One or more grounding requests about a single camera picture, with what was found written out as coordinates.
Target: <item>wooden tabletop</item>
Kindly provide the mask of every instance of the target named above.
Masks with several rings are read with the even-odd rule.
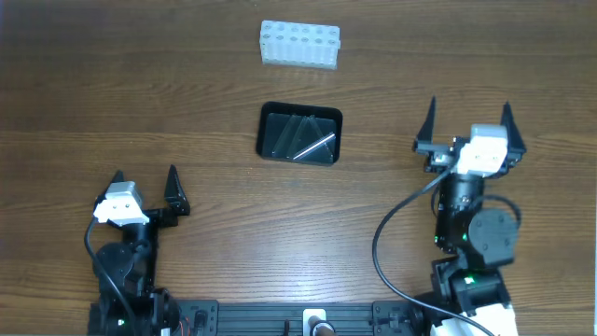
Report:
[[[499,122],[528,147],[488,190],[523,211],[504,269],[521,334],[589,335],[594,308],[597,4],[591,1],[31,1],[0,25],[0,333],[84,333],[98,283],[83,245],[121,169],[163,205],[171,163],[192,215],[160,233],[180,299],[397,300],[371,261],[383,216],[428,183],[411,151]],[[337,71],[261,64],[261,21],[340,27]],[[332,167],[255,152],[267,101],[344,116]],[[424,196],[382,236],[382,267],[431,289]],[[102,226],[93,244],[118,240]]]

